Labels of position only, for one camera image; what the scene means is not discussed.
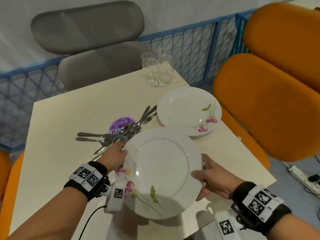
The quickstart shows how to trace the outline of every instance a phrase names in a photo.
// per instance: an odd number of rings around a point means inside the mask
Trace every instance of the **silverware bundle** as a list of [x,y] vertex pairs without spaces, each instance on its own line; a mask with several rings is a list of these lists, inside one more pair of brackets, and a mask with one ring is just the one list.
[[[119,128],[116,128],[114,130],[115,131],[114,134],[91,134],[91,133],[79,132],[77,134],[78,137],[76,137],[75,140],[100,143],[102,146],[94,152],[94,155],[97,155],[97,156],[92,159],[92,161],[96,161],[102,156],[102,153],[108,147],[113,145],[115,142],[122,141],[124,143],[127,143],[132,137],[140,133],[141,125],[150,122],[152,118],[157,115],[157,113],[154,113],[153,115],[151,115],[156,110],[157,110],[157,105],[155,105],[151,110],[150,110],[150,106],[148,106],[143,112],[141,119],[137,123],[135,123],[134,125],[126,124],[121,130],[119,130]],[[101,140],[94,140],[86,137],[99,137],[101,138]]]

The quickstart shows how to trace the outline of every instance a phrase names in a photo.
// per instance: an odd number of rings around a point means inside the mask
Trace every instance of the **pink flower design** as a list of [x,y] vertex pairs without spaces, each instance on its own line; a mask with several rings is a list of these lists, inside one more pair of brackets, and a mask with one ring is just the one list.
[[121,165],[115,173],[117,174],[118,177],[121,177],[122,175],[129,175],[131,173],[129,164],[125,163]]
[[216,117],[214,115],[211,115],[207,120],[207,123],[217,123],[218,120],[216,119]]
[[135,187],[134,182],[132,181],[127,182],[127,186],[124,190],[124,196],[128,197],[131,193],[134,193],[134,187]]
[[208,128],[204,125],[204,124],[200,124],[198,126],[195,127],[196,130],[198,130],[198,132],[207,132]]

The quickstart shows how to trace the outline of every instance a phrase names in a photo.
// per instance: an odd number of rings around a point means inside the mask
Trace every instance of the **gray chair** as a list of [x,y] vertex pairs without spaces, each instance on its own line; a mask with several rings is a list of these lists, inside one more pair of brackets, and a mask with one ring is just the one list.
[[140,55],[149,49],[132,40],[143,30],[143,13],[131,1],[45,12],[31,22],[42,48],[71,54],[58,69],[68,91],[140,70]]

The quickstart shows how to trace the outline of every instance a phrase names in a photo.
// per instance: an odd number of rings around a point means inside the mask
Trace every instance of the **purple sticker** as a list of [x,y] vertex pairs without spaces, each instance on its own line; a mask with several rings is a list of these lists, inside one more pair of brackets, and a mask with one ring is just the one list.
[[122,117],[120,119],[117,119],[110,126],[109,133],[114,134],[116,128],[118,128],[118,132],[120,132],[122,130],[122,128],[124,128],[124,126],[126,124],[130,124],[131,122],[134,122],[134,121],[135,120],[133,118],[130,118],[130,117]]

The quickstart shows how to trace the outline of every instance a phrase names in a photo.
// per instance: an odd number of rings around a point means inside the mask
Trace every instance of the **power strip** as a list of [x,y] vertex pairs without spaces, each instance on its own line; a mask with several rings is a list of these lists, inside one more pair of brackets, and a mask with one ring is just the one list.
[[311,183],[308,180],[309,176],[294,165],[288,169],[288,172],[320,199],[320,185],[318,183]]

